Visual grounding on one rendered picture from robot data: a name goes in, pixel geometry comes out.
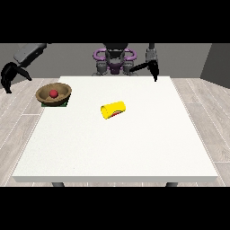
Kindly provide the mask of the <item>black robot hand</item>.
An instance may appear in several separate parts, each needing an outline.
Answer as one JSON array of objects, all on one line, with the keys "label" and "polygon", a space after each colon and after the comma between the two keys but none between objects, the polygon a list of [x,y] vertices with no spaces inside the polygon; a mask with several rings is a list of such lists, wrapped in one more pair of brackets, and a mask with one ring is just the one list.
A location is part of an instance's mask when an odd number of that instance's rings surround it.
[{"label": "black robot hand", "polygon": [[150,73],[152,74],[154,80],[157,81],[157,77],[159,75],[159,67],[158,67],[158,63],[156,60],[151,60],[149,62],[145,62],[143,64],[133,66],[130,69],[130,72],[136,72],[136,71],[144,69],[144,68],[147,68],[150,71]]},{"label": "black robot hand", "polygon": [[11,93],[11,82],[17,76],[22,75],[27,80],[31,81],[29,73],[17,66],[14,62],[7,63],[1,71],[1,85],[4,87],[7,93]]}]

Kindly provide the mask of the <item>brown wooden bowl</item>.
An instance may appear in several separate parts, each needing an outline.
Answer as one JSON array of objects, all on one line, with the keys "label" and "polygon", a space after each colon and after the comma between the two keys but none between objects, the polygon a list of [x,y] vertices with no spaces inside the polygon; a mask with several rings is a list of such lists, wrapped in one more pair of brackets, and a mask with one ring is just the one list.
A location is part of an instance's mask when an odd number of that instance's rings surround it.
[{"label": "brown wooden bowl", "polygon": [[67,103],[71,92],[68,84],[46,84],[36,92],[36,98],[44,106],[58,107]]}]

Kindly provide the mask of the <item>yellow cup with melon print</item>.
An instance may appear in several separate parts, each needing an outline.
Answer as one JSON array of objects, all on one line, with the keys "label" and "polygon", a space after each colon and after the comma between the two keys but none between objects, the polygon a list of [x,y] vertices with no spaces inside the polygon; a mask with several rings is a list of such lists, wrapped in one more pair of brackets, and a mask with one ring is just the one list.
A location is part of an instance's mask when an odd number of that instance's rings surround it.
[{"label": "yellow cup with melon print", "polygon": [[120,114],[126,110],[124,102],[113,102],[110,104],[101,106],[101,113],[105,119],[109,119],[117,114]]}]

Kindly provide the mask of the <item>green square pad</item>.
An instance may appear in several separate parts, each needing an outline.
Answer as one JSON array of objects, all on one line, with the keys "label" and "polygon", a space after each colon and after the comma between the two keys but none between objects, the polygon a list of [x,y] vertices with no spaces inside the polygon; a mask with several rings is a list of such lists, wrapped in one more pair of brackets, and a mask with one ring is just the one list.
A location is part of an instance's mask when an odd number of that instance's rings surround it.
[{"label": "green square pad", "polygon": [[60,101],[54,100],[51,102],[43,102],[41,104],[42,107],[66,107],[68,103],[69,98],[63,98]]}]

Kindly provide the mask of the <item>grey trunk with purple rings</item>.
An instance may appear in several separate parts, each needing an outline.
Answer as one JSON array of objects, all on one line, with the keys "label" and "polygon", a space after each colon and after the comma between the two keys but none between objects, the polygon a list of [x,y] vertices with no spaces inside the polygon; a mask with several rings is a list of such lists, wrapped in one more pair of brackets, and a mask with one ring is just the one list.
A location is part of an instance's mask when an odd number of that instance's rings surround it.
[{"label": "grey trunk with purple rings", "polygon": [[103,49],[96,49],[93,52],[93,59],[96,61],[96,72],[94,76],[103,76],[108,72],[118,75],[136,75],[130,69],[134,66],[137,59],[137,52],[128,49],[127,43],[104,43]]}]

